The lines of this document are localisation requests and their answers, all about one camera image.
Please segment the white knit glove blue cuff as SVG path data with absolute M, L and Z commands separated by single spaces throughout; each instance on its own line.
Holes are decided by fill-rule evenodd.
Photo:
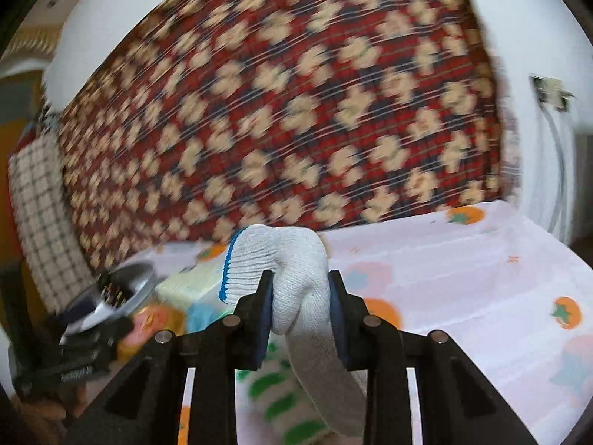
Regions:
M 364 430 L 366 377 L 340 362 L 330 317 L 331 291 L 325 245 L 302 227 L 255 224 L 231 240 L 219 299 L 236 306 L 272 272 L 271 330 L 285 338 L 288 359 L 325 424 L 347 437 Z

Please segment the orange round tin lid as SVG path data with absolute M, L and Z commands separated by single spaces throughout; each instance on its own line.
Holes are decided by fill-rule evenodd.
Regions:
M 117 344 L 117 360 L 127 363 L 160 330 L 185 333 L 185 313 L 166 304 L 148 304 L 132 316 L 133 328 Z

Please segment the round metal tray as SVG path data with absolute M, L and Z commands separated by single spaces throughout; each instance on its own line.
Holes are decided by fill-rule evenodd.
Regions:
M 148 299 L 157 283 L 156 271 L 149 262 L 127 264 L 99 275 L 61 312 L 63 337 L 129 316 Z

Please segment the white fruit print sheet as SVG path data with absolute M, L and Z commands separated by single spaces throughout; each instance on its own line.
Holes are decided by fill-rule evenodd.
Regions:
M 317 233 L 329 273 L 410 333 L 444 330 L 541 444 L 564 440 L 592 396 L 592 270 L 504 201 Z M 136 255 L 165 280 L 229 245 L 172 242 Z M 199 302 L 205 319 L 229 312 Z

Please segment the white checkered cloth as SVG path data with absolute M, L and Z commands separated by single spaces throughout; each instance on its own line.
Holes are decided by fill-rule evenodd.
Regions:
M 27 266 L 44 306 L 61 312 L 93 281 L 65 200 L 55 133 L 45 133 L 8 161 L 8 185 Z

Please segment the green striped white cloth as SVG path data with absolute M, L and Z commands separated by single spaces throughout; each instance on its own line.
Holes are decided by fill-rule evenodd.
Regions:
M 299 383 L 285 341 L 273 336 L 261 367 L 236 378 L 240 444 L 318 444 L 331 434 Z

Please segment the yellow tissue pack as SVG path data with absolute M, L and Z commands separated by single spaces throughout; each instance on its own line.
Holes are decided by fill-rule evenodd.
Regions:
M 155 287 L 162 302 L 187 310 L 192 304 L 207 302 L 215 306 L 222 282 L 222 265 L 202 262 L 172 274 Z

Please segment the red plaid bear blanket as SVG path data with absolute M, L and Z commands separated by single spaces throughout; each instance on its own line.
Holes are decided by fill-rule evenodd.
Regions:
M 491 201 L 496 97 L 468 0 L 166 0 L 61 115 L 74 229 L 103 270 Z

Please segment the wall power outlet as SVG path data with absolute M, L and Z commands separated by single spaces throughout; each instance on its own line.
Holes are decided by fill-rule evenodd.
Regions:
M 574 95 L 563 88 L 560 79 L 532 75 L 531 82 L 537 102 L 540 105 L 547 103 L 560 113 L 569 112 L 570 99 L 573 99 Z

